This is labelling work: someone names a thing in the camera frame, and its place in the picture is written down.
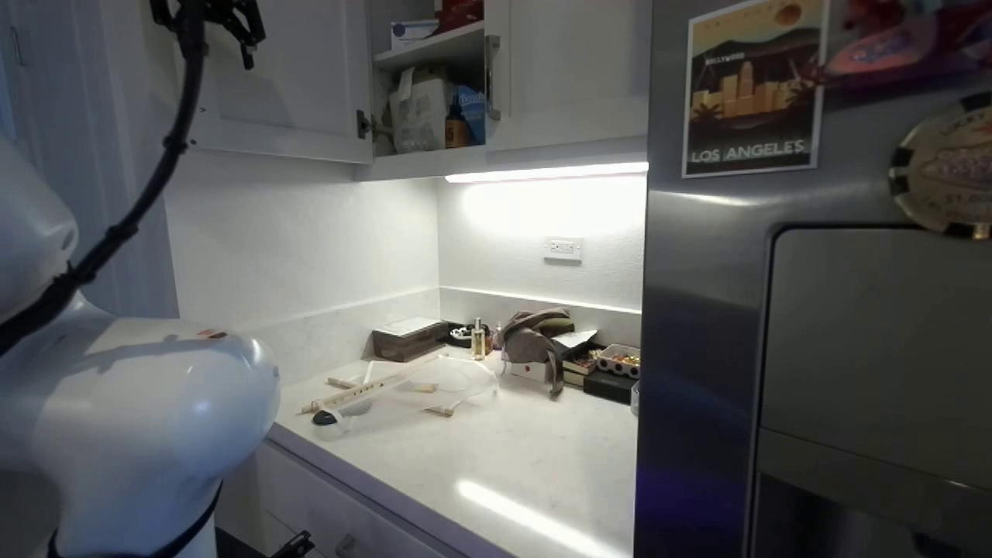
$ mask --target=upper cabinet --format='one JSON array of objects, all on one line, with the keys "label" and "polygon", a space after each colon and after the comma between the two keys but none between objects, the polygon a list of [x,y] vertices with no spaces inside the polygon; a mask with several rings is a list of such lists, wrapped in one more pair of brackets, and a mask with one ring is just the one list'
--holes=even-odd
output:
[{"label": "upper cabinet", "polygon": [[254,70],[212,31],[196,138],[400,175],[644,137],[650,0],[483,0],[461,19],[464,7],[262,0]]},{"label": "upper cabinet", "polygon": [[650,0],[488,0],[490,146],[649,133]]},{"label": "upper cabinet", "polygon": [[222,152],[369,164],[362,0],[256,0],[268,39],[246,70],[238,42],[212,23],[212,54],[191,138]]}]

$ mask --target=cabinet door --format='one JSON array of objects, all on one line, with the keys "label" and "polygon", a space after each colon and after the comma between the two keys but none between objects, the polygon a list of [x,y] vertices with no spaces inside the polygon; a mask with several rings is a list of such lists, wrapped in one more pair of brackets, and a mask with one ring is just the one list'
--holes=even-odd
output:
[{"label": "cabinet door", "polygon": [[317,555],[441,558],[417,527],[387,516],[374,502],[263,443],[252,464],[227,480],[218,524],[269,550],[284,534],[311,530]]},{"label": "cabinet door", "polygon": [[268,39],[252,70],[212,23],[198,146],[369,164],[373,142],[357,131],[369,102],[362,0],[262,0],[262,15]]},{"label": "cabinet door", "polygon": [[650,0],[490,0],[490,146],[649,133]]}]

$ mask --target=wall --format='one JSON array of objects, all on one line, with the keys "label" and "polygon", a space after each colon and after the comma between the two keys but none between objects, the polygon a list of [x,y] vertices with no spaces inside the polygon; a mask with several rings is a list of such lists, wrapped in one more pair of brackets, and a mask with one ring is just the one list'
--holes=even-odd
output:
[{"label": "wall", "polygon": [[[24,52],[9,69],[15,107],[30,122],[40,172],[82,224],[82,256],[136,200],[160,152],[171,125],[160,100],[175,92],[154,92],[145,45],[167,33],[145,27],[145,2],[14,0],[9,10]],[[88,293],[115,313],[176,313],[160,204]]]},{"label": "wall", "polygon": [[436,195],[339,164],[191,152],[167,195],[181,315],[263,339],[284,374],[436,315]]},{"label": "wall", "polygon": [[[618,340],[639,345],[644,175],[442,182],[436,209],[446,315],[483,306],[503,322],[524,299],[585,306],[599,324],[620,315]],[[549,264],[547,236],[579,236],[584,264]]]}]

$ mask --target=poster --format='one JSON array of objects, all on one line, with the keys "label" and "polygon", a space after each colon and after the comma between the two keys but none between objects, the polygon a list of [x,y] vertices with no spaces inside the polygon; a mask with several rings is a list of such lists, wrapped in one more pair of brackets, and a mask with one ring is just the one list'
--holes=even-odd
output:
[{"label": "poster", "polygon": [[814,166],[828,0],[757,0],[689,22],[685,175]]}]

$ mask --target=white cabinet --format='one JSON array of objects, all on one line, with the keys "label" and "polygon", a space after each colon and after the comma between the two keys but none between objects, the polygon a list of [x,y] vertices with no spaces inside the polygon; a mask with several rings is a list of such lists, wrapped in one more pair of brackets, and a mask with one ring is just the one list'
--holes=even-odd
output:
[{"label": "white cabinet", "polygon": [[369,164],[362,0],[262,0],[268,39],[252,70],[238,42],[212,23],[212,54],[191,138],[222,152]]},{"label": "white cabinet", "polygon": [[[254,70],[246,70],[238,45],[212,27],[191,137],[207,149],[367,169],[373,162],[400,162],[387,169],[395,175],[403,164],[410,172],[488,166],[492,149],[644,138],[649,7],[650,0],[488,0],[483,22],[387,48],[387,22],[430,15],[430,0],[262,0],[269,38]],[[374,154],[367,118],[380,122],[387,92],[410,65],[446,65],[488,89],[483,149],[397,158],[378,142]]]},{"label": "white cabinet", "polygon": [[492,149],[649,133],[650,0],[488,0]]},{"label": "white cabinet", "polygon": [[292,534],[311,530],[317,555],[347,558],[436,558],[453,555],[412,524],[400,524],[349,487],[263,443],[227,480],[218,527],[256,550],[275,550]]}]

